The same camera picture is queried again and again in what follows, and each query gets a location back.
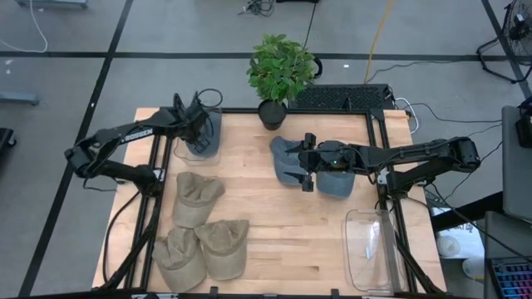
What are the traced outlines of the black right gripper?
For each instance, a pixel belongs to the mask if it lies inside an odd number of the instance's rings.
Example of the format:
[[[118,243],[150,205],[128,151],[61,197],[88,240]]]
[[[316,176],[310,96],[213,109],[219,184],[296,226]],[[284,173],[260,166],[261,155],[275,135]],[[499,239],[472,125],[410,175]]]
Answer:
[[[297,174],[285,172],[295,178],[303,192],[312,192],[314,182],[310,173],[319,172],[348,172],[360,171],[360,160],[357,149],[336,140],[323,141],[316,147],[316,135],[306,133],[303,140],[296,147],[300,166],[308,173]]]

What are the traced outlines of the beige baseball cap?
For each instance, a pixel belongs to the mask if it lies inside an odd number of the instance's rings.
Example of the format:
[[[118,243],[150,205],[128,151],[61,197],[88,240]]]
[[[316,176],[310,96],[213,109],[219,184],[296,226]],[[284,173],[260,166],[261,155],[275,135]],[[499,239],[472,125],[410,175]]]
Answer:
[[[203,249],[209,277],[227,281],[240,277],[246,268],[249,221],[220,220],[194,229]]]
[[[204,225],[216,201],[225,193],[223,182],[192,172],[182,172],[177,175],[176,183],[172,223],[182,228]]]
[[[152,257],[172,292],[187,292],[207,276],[200,241],[191,228],[172,228],[155,242]]]

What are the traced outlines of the grey metal furniture base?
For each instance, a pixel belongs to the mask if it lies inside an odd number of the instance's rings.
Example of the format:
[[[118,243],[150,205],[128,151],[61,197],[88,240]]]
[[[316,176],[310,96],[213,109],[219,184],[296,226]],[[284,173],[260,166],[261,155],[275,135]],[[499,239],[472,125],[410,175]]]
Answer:
[[[14,0],[20,7],[29,7],[30,5],[37,7],[46,6],[65,6],[65,7],[80,7],[81,9],[88,9],[89,0]]]

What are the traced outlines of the white paper cup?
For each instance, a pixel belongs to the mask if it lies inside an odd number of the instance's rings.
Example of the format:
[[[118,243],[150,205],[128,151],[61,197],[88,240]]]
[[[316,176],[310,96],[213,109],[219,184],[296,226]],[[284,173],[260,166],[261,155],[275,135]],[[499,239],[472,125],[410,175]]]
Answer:
[[[462,270],[474,281],[485,279],[485,260],[483,257],[469,257],[462,263]]]

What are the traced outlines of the black perforated equipment box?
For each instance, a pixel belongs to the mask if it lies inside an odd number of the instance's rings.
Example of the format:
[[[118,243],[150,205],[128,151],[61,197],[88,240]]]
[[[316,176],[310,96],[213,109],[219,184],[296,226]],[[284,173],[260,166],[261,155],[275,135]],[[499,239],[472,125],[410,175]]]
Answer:
[[[288,106],[315,110],[390,110],[394,108],[394,101],[387,84],[311,85]]]

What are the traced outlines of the grey metal furniture foot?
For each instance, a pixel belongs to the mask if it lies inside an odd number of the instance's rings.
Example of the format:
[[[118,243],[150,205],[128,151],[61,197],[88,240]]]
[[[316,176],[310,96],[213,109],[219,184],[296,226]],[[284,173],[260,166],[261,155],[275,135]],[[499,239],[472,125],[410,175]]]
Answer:
[[[35,94],[0,91],[0,102],[14,102],[19,104],[39,105],[40,101]]]

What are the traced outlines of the grey baseball cap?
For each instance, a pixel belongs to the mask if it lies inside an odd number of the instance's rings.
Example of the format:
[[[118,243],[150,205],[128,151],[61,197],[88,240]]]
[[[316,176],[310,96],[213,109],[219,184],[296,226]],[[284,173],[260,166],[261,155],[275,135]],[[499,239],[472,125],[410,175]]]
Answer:
[[[210,159],[219,152],[222,134],[222,115],[219,112],[211,111],[199,132],[199,138],[193,144],[186,144],[188,149],[188,158],[192,160]],[[197,153],[194,144],[202,140],[209,140],[210,146],[207,150]]]
[[[355,174],[342,172],[317,173],[318,191],[335,198],[346,199],[353,190]]]
[[[287,153],[287,150],[298,147],[300,141],[286,140],[281,136],[276,136],[270,142],[270,150],[273,155],[273,167],[278,181],[284,185],[298,186],[297,178],[288,175],[289,173],[305,174],[305,170],[299,165],[297,153]]]

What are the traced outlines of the black floor fan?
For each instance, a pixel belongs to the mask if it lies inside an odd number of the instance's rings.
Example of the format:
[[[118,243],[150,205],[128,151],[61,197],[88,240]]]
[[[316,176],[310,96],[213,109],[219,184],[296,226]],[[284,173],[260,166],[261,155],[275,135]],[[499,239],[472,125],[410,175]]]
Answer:
[[[505,48],[505,55],[511,62],[529,68],[521,79],[510,78],[488,67],[484,52],[497,44]],[[476,54],[482,69],[491,75],[511,84],[526,81],[532,74],[532,0],[511,0],[505,6],[504,21],[500,31],[495,38],[481,44],[476,49]]]

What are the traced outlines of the black desk device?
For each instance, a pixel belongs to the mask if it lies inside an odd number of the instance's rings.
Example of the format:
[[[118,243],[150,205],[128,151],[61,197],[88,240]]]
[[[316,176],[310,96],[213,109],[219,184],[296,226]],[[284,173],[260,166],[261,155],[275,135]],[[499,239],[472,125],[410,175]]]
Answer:
[[[532,96],[519,106],[520,118],[515,122],[516,134],[521,147],[532,149]]]

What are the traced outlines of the green leafy plant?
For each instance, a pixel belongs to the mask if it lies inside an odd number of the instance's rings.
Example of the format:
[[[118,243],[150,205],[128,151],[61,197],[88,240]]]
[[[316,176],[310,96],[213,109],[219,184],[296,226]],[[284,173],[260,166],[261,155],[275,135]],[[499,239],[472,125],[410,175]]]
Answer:
[[[284,34],[264,34],[246,71],[258,97],[278,104],[296,100],[322,74],[321,60]]]

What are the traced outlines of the grey flat monitor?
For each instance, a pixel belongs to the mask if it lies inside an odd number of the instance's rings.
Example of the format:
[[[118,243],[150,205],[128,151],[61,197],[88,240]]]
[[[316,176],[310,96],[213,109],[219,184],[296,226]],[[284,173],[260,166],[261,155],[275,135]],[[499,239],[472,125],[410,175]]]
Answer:
[[[520,111],[504,106],[502,114],[503,209],[532,223],[532,149],[521,147],[515,124]]]

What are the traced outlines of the black plant pot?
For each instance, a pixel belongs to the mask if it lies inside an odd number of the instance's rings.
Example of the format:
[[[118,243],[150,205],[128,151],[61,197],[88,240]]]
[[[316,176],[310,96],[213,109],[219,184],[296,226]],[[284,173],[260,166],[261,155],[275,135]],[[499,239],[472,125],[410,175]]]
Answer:
[[[288,108],[284,103],[263,100],[258,107],[259,119],[267,130],[277,130],[286,118]]]

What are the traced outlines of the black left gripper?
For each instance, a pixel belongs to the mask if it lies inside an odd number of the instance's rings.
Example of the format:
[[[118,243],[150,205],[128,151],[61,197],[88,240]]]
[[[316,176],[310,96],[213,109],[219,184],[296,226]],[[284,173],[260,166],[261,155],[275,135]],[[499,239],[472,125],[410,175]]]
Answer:
[[[209,113],[205,110],[203,103],[199,99],[199,92],[196,91],[188,107],[185,107],[178,93],[174,93],[172,111],[175,123],[172,125],[172,134],[189,144],[194,144],[197,153],[205,151],[210,146],[209,140],[200,139],[201,128],[205,125]]]

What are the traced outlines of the clear plastic bin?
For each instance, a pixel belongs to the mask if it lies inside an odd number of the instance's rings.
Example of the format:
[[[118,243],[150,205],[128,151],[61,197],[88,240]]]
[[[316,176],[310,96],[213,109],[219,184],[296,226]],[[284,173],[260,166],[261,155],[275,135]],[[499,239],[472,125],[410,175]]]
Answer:
[[[346,281],[367,295],[390,296],[407,289],[397,249],[395,219],[387,210],[352,209],[342,222]]]
[[[217,107],[217,108],[209,108],[207,110],[208,113],[210,113],[211,111],[216,111],[216,112],[219,112],[221,115],[223,115],[222,114],[222,110],[219,107]],[[216,156],[214,156],[213,158],[204,159],[204,160],[192,160],[192,159],[189,159],[188,158],[188,149],[186,147],[186,144],[188,144],[188,143],[186,143],[184,141],[181,141],[181,140],[178,140],[177,145],[174,148],[173,154],[174,154],[174,156],[176,158],[181,159],[187,165],[190,165],[190,166],[207,166],[207,165],[214,165],[214,164],[217,164],[219,162],[219,156],[220,156],[220,151],[221,151],[221,143],[220,143],[218,154]]]

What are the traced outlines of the white cardboard box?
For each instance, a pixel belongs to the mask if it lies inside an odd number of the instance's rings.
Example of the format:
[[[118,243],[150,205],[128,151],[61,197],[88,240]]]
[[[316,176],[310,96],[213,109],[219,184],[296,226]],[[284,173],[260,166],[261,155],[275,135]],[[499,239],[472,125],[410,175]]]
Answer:
[[[436,246],[444,259],[467,259],[485,255],[480,233],[471,223],[436,232]]]

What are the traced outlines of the black metal table frame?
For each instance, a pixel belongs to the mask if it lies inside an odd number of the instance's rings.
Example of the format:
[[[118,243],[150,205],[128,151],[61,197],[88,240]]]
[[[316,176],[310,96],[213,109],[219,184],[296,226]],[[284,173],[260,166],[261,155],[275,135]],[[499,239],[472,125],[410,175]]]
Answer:
[[[277,135],[301,140],[312,132],[321,140],[369,145],[367,117],[364,114],[288,114],[278,130],[266,130],[256,109],[223,111],[221,157],[214,164],[187,164],[173,154],[178,141],[169,150],[170,160],[157,236],[165,236],[172,227],[171,214],[176,197],[176,175],[191,171],[224,182],[225,193],[214,206],[208,222],[222,219],[248,219],[248,260],[244,274],[228,281],[209,276],[193,293],[207,293],[217,287],[219,294],[361,295],[349,282],[342,230],[347,212],[367,211],[377,201],[377,186],[358,175],[348,199],[334,199],[318,192],[304,193],[301,187],[278,182],[269,148]],[[375,144],[383,147],[386,126],[388,145],[411,145],[406,112],[384,110],[384,123],[372,120]],[[111,275],[131,250],[142,200],[137,198],[114,223],[109,237],[106,270]],[[406,235],[412,256],[424,273],[446,291],[441,261],[431,226],[430,214],[422,204],[401,201]]]

